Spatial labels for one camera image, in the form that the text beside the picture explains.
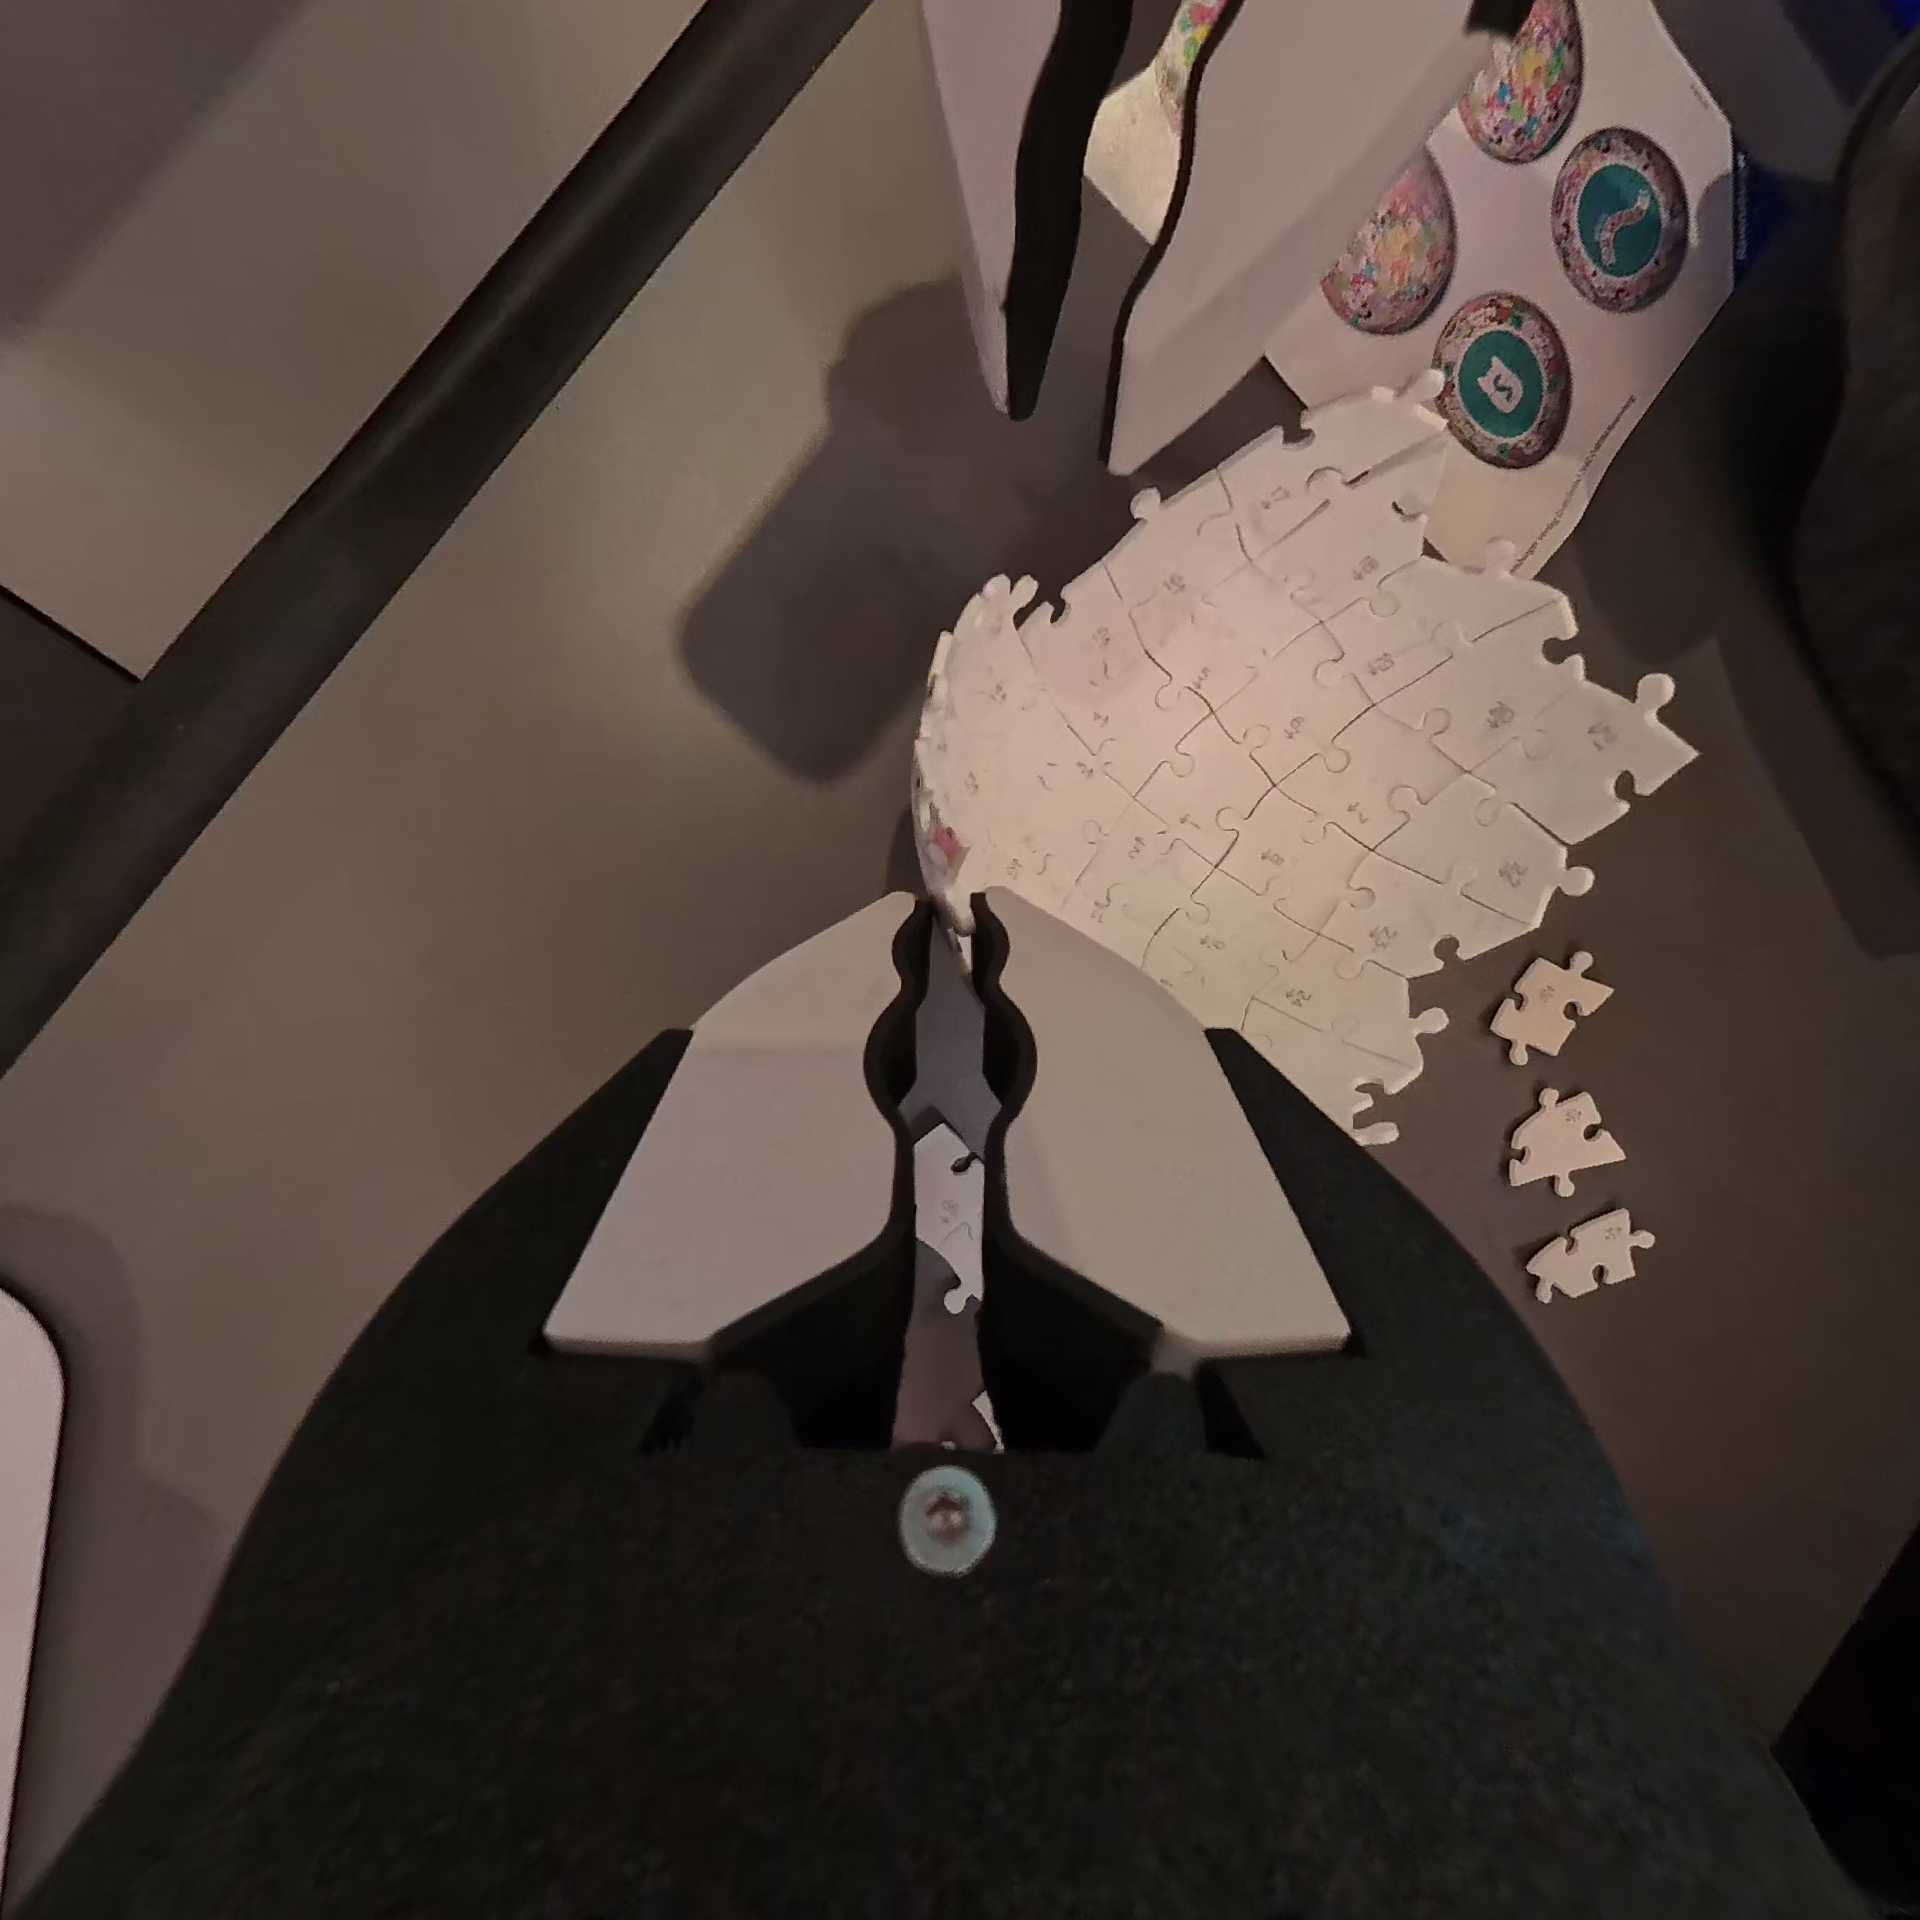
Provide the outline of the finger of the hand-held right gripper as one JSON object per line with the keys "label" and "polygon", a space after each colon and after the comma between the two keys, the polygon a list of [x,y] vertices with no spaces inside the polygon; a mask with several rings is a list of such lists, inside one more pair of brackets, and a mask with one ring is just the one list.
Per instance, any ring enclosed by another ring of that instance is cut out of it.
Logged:
{"label": "finger of the hand-held right gripper", "polygon": [[1120,305],[1103,459],[1143,468],[1213,410],[1482,70],[1482,4],[1224,4],[1180,102],[1103,106],[1103,194],[1152,246]]}
{"label": "finger of the hand-held right gripper", "polygon": [[1065,310],[1112,3],[922,3],[977,356],[997,410],[1034,417]]}

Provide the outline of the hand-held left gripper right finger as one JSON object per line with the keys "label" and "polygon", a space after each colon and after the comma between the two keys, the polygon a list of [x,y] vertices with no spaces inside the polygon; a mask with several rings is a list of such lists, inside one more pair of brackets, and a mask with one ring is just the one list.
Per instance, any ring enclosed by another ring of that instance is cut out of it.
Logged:
{"label": "hand-held left gripper right finger", "polygon": [[1023,896],[973,896],[999,1221],[1154,1362],[1338,1354],[1351,1324],[1201,1022]]}

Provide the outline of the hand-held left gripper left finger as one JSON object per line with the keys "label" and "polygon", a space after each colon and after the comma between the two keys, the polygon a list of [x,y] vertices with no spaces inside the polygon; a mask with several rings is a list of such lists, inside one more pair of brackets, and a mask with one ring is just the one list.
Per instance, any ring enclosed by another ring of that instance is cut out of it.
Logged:
{"label": "hand-held left gripper left finger", "polygon": [[714,1360],[912,1226],[929,904],[887,894],[698,1017],[545,1322],[560,1354]]}

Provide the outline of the half-built colourful puzzle ball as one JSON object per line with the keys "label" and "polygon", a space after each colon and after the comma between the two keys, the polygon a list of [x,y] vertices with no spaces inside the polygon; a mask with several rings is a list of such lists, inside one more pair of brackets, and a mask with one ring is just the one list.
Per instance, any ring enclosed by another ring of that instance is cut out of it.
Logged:
{"label": "half-built colourful puzzle ball", "polygon": [[1411,981],[1594,888],[1571,850],[1696,749],[1674,681],[1588,676],[1512,545],[1427,553],[1442,377],[1312,406],[1040,601],[985,582],[935,646],[911,819],[960,950],[999,885],[1239,1032],[1365,1145],[1444,1014]]}

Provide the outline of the scattered pile of puzzle pieces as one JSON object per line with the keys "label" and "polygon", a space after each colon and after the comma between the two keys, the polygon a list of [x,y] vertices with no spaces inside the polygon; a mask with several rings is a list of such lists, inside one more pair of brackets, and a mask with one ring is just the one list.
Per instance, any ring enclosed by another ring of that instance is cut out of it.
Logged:
{"label": "scattered pile of puzzle pieces", "polygon": [[[1561,1049],[1580,1022],[1612,996],[1591,979],[1594,955],[1572,950],[1567,964],[1536,955],[1491,1014],[1491,1032],[1513,1065]],[[940,1448],[997,1450],[1001,1429],[977,1357],[977,1313],[983,1296],[985,1168],[973,1145],[985,1141],[997,1101],[977,1062],[980,1024],[970,982],[944,960],[922,1012],[922,1062],[933,1070],[915,1088],[917,1306],[907,1331],[896,1438]],[[1591,1094],[1561,1094],[1567,1121],[1547,1121],[1547,1094],[1520,1121],[1508,1147],[1516,1184],[1553,1179],[1572,1196],[1580,1170],[1619,1163],[1626,1154],[1601,1122]],[[1637,1277],[1637,1259],[1657,1246],[1627,1206],[1577,1221],[1525,1259],[1540,1306],[1581,1301]]]}

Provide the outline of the white printed instruction leaflet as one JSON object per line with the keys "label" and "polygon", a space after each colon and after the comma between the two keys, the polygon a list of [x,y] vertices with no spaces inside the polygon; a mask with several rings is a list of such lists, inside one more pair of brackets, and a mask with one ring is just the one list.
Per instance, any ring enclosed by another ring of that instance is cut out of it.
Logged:
{"label": "white printed instruction leaflet", "polygon": [[[1177,8],[1172,102],[1220,10]],[[1657,10],[1482,4],[1482,70],[1264,354],[1303,435],[1146,510],[1250,560],[1379,514],[1535,573],[1735,277],[1737,144]]]}

